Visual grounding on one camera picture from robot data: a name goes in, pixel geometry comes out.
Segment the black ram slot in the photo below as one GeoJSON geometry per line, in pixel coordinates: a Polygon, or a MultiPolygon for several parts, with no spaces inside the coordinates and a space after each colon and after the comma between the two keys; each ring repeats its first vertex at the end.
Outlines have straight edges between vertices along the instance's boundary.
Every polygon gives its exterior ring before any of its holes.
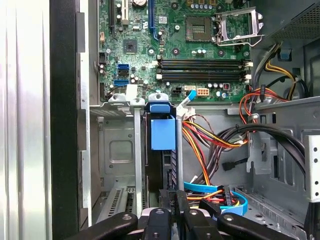
{"type": "Polygon", "coordinates": [[[164,59],[159,66],[165,70],[240,70],[244,67],[239,60],[208,60],[208,59],[164,59]]]}
{"type": "Polygon", "coordinates": [[[244,80],[243,73],[213,71],[162,71],[162,82],[216,82],[238,83],[244,80]]]}
{"type": "Polygon", "coordinates": [[[108,8],[108,22],[109,29],[112,31],[112,35],[115,34],[115,0],[109,0],[109,8],[108,8]]]}

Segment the ram slot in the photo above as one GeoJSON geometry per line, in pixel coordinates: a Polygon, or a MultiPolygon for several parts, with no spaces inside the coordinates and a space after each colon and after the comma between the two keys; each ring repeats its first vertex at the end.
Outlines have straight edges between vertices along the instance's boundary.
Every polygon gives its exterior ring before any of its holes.
{"type": "Polygon", "coordinates": [[[215,82],[239,83],[245,80],[245,72],[216,72],[216,71],[162,71],[162,82],[215,82]]]}
{"type": "Polygon", "coordinates": [[[108,23],[112,36],[115,35],[115,0],[109,0],[108,6],[108,23]]]}
{"type": "Polygon", "coordinates": [[[148,25],[151,35],[158,41],[155,27],[155,0],[148,0],[148,25]]]}
{"type": "Polygon", "coordinates": [[[244,65],[239,60],[209,60],[209,59],[164,59],[159,62],[164,70],[241,70],[244,65]]]}

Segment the blue sata port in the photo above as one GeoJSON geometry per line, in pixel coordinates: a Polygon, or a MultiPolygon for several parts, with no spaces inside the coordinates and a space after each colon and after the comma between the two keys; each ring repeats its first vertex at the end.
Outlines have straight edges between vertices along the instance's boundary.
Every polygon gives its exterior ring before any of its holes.
{"type": "Polygon", "coordinates": [[[118,79],[113,81],[113,85],[116,87],[126,86],[129,84],[129,80],[126,79],[118,79]]]}
{"type": "Polygon", "coordinates": [[[118,70],[130,70],[129,64],[123,64],[123,63],[119,63],[118,64],[118,70]]]}

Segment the perforated metal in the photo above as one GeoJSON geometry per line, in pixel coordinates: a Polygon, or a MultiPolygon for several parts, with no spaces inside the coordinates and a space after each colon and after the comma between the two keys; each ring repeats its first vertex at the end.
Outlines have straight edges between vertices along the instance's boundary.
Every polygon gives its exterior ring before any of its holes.
{"type": "Polygon", "coordinates": [[[294,20],[273,35],[274,39],[317,39],[320,37],[320,6],[294,20]]]}

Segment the motherboard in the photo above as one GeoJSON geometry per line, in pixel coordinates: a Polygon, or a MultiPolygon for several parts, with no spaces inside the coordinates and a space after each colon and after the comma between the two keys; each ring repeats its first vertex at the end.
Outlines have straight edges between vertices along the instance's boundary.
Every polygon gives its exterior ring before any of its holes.
{"type": "MultiPolygon", "coordinates": [[[[216,14],[246,7],[243,0],[100,0],[100,100],[135,84],[146,101],[157,92],[181,102],[196,90],[195,102],[239,102],[250,46],[218,45],[216,14]]],[[[249,17],[229,16],[228,37],[247,35],[249,17]]]]}

